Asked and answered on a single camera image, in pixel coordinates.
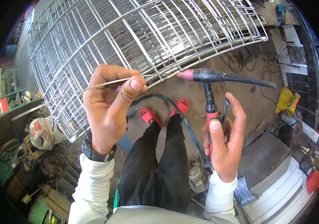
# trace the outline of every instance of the red torch grip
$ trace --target red torch grip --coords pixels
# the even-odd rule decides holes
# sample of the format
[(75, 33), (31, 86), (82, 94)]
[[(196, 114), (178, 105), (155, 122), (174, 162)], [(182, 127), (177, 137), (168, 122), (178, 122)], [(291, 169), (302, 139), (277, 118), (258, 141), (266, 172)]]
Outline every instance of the red torch grip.
[(213, 144), (212, 144), (212, 139), (210, 137), (209, 123), (212, 119), (219, 119), (218, 114), (219, 114), (218, 111), (215, 113), (206, 113), (207, 126), (208, 126), (208, 139), (209, 139), (209, 157), (212, 157), (212, 151), (213, 151)]

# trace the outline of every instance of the fingernail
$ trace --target fingernail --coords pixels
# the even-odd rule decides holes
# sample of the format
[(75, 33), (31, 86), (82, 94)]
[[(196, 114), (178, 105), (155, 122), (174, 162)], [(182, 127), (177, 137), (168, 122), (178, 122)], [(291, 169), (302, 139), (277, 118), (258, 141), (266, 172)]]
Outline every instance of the fingernail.
[(134, 88), (135, 90), (141, 90), (143, 88), (142, 84), (135, 79), (131, 81), (131, 87)]
[(211, 129), (217, 129), (217, 128), (219, 128), (219, 122), (217, 122), (217, 121), (212, 121), (212, 122), (210, 123), (210, 128), (211, 128)]

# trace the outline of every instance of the crumpled foil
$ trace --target crumpled foil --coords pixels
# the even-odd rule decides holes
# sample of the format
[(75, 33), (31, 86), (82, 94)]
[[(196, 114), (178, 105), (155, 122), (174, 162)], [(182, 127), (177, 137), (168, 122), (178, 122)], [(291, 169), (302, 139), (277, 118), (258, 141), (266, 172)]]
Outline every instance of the crumpled foil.
[(247, 186), (246, 177), (238, 179), (238, 185), (234, 189), (234, 193), (243, 206), (258, 200), (255, 196), (251, 195), (250, 189)]

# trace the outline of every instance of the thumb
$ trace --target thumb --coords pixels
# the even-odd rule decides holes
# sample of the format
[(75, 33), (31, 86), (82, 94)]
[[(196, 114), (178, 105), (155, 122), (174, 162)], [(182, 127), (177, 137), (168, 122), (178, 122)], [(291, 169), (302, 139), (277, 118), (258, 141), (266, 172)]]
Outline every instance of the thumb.
[(210, 138), (213, 143), (213, 152), (220, 152), (225, 149), (223, 128), (219, 120), (213, 119), (209, 123)]
[(145, 92), (146, 81), (142, 76), (134, 75), (127, 80), (120, 88), (115, 100), (108, 108), (108, 112), (112, 116), (124, 117), (131, 103), (140, 92)]

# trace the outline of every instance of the red slide sandal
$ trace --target red slide sandal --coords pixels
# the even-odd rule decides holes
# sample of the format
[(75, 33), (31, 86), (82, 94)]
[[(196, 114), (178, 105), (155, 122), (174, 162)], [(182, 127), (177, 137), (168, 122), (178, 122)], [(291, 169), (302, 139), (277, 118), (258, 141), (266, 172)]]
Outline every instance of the red slide sandal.
[(159, 122), (159, 120), (156, 118), (156, 116), (154, 115), (154, 113), (153, 113), (150, 109), (148, 109), (148, 108), (142, 108), (142, 110), (141, 110), (141, 117), (142, 117), (142, 118), (144, 119), (144, 121), (147, 122), (148, 124), (150, 124), (150, 123), (149, 123), (149, 120), (150, 120), (150, 119), (153, 119), (153, 120), (155, 120), (155, 121), (159, 124), (160, 127), (162, 127), (162, 123)]
[[(182, 111), (182, 113), (185, 114), (188, 107), (189, 107), (189, 101), (186, 98), (182, 98), (176, 103), (176, 105)], [(176, 111), (177, 111), (177, 109), (174, 109), (171, 113), (171, 116), (173, 116)]]

